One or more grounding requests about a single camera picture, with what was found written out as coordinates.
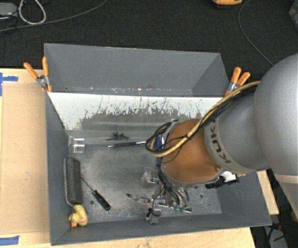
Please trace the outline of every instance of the screwdriver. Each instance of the screwdriver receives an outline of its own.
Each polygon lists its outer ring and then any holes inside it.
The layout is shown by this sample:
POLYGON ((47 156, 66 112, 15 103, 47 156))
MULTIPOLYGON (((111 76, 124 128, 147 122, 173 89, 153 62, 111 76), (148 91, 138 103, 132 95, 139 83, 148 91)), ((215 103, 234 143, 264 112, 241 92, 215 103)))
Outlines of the screwdriver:
POLYGON ((110 204, 105 200, 104 197, 102 197, 102 195, 100 193, 98 193, 97 190, 92 189, 92 187, 87 183, 87 181, 81 177, 81 179, 85 182, 85 184, 91 189, 93 196, 97 199, 97 201, 99 202, 99 204, 102 205, 102 207, 109 211, 111 209, 110 204))

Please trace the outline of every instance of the cardboard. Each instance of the cardboard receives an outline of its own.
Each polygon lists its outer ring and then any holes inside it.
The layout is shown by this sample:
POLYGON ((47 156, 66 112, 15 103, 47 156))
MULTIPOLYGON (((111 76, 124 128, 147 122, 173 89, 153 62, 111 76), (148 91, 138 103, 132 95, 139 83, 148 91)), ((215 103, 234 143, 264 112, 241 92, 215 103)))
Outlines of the cardboard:
POLYGON ((49 230, 44 93, 3 83, 0 234, 49 230))

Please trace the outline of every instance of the kuka logo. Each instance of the kuka logo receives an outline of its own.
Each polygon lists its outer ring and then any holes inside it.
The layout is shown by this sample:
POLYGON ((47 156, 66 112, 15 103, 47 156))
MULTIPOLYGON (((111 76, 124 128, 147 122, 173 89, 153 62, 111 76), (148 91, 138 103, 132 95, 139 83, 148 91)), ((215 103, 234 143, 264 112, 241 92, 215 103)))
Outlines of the kuka logo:
POLYGON ((215 150, 217 152, 217 155, 219 155, 224 161, 225 163, 231 163, 230 160, 227 159, 225 153, 222 151, 221 146, 218 142, 218 140, 216 139, 216 134, 215 134, 215 119, 212 121, 212 123, 214 123, 214 126, 210 127, 210 131, 211 131, 211 141, 212 144, 216 144, 217 145, 217 149, 215 150))

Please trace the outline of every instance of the gray bin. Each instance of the gray bin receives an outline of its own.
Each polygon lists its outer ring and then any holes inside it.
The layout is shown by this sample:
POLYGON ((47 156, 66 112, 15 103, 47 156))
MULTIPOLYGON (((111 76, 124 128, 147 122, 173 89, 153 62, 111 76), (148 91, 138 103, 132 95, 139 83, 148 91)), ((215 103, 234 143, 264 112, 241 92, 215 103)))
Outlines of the gray bin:
POLYGON ((218 189, 191 189, 193 213, 162 210, 158 224, 150 224, 148 207, 126 193, 153 194, 140 178, 156 159, 143 146, 107 148, 117 142, 107 141, 115 132, 127 142, 146 140, 171 119, 203 116, 228 86, 219 53, 48 43, 44 54, 54 89, 46 95, 52 245, 271 224, 256 173, 218 189), (63 159, 69 156, 111 205, 110 211, 91 205, 95 199, 83 184, 86 227, 70 228, 68 221, 63 159))

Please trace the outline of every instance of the black carpet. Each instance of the black carpet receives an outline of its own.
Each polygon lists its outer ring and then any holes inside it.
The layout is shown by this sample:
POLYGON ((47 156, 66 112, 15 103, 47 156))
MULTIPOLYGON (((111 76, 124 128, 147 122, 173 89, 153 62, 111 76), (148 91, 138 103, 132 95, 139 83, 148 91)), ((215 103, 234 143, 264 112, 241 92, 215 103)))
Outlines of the black carpet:
MULTIPOLYGON (((20 0, 1 2, 19 4, 20 0)), ((47 22, 89 10, 104 0, 40 0, 47 22)), ((85 15, 61 22, 23 28, 19 18, 0 21, 0 68, 41 69, 43 45, 49 43, 218 52, 228 77, 235 66, 259 80, 275 64, 298 52, 298 33, 285 0, 243 0, 232 9, 217 9, 210 0, 108 0, 85 15), (266 56, 262 57, 246 39, 266 56)), ((42 13, 33 0, 23 8, 32 22, 42 13)))

